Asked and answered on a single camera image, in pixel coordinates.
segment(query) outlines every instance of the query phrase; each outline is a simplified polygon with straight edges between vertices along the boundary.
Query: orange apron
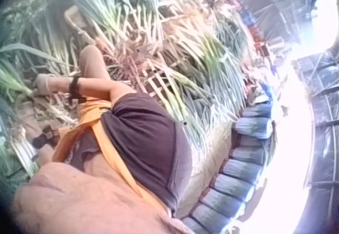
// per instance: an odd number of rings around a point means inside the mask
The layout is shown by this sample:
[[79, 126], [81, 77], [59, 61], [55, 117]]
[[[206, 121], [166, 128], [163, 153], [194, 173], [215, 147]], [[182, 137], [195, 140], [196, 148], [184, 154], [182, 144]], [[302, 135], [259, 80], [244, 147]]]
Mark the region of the orange apron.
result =
[[118, 154], [113, 146], [111, 140], [107, 136], [101, 124], [101, 108], [111, 108], [111, 103], [104, 100], [88, 101], [80, 105], [80, 120], [79, 124], [73, 129], [61, 128], [59, 129], [60, 140], [55, 148], [52, 161], [63, 163], [68, 157], [78, 136], [88, 127], [91, 127], [99, 148], [105, 157], [108, 164], [118, 172], [122, 178], [127, 182], [131, 189], [141, 198], [145, 199], [152, 206], [166, 211], [167, 209], [162, 205], [152, 194], [146, 191], [143, 187], [137, 184], [132, 174], [129, 172], [126, 164]]

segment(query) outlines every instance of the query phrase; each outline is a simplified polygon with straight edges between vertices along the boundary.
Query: dark shorts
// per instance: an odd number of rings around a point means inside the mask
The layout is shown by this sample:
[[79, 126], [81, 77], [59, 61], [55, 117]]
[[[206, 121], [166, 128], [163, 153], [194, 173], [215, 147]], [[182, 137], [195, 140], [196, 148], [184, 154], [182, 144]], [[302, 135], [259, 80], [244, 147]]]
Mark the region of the dark shorts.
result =
[[[191, 148], [182, 125], [142, 93], [119, 99], [101, 121], [135, 180], [174, 213], [192, 171]], [[70, 164], [83, 171], [86, 155], [98, 149], [92, 130], [87, 129], [75, 145]]]

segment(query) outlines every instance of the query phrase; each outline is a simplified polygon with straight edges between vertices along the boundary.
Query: skin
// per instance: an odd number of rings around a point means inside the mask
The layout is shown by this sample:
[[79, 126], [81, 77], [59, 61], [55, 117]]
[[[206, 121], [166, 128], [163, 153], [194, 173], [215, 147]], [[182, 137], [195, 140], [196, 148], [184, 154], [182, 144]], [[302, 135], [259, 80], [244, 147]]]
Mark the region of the skin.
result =
[[[51, 77], [47, 84], [52, 93], [68, 93], [71, 81]], [[80, 78], [78, 84], [80, 94], [111, 101], [112, 106], [125, 94], [135, 93], [106, 79]], [[26, 135], [37, 134], [28, 130]], [[25, 233], [192, 233], [136, 195], [101, 153], [84, 159], [82, 173], [70, 165], [51, 163], [51, 150], [49, 146], [39, 150], [42, 168], [14, 198], [12, 212]]]
[[[49, 89], [53, 93], [69, 93], [69, 84], [72, 78], [48, 78]], [[121, 82], [98, 78], [80, 78], [78, 81], [79, 93], [81, 95], [110, 101], [112, 106], [126, 94], [135, 93], [131, 87]]]

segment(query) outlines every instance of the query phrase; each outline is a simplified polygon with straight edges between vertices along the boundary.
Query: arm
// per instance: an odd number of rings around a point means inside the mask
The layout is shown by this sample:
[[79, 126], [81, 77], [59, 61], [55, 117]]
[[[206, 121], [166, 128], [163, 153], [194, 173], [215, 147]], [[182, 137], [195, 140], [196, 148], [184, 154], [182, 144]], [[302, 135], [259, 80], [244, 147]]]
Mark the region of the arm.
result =
[[[72, 80], [73, 78], [50, 77], [48, 78], [48, 86], [53, 93], [69, 93], [69, 84]], [[78, 85], [81, 95], [111, 101], [112, 106], [124, 95], [136, 93], [133, 88], [124, 83], [107, 79], [80, 78]]]

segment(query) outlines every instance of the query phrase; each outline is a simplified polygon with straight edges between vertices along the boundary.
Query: hand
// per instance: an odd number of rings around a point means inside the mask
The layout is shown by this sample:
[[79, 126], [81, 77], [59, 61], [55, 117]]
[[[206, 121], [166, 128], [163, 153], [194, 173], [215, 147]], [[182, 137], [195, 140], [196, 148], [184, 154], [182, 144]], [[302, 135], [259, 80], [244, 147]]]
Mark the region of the hand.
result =
[[55, 77], [53, 74], [38, 74], [33, 86], [36, 89], [33, 91], [35, 96], [47, 96], [52, 95], [54, 92], [51, 91], [49, 86], [49, 79]]

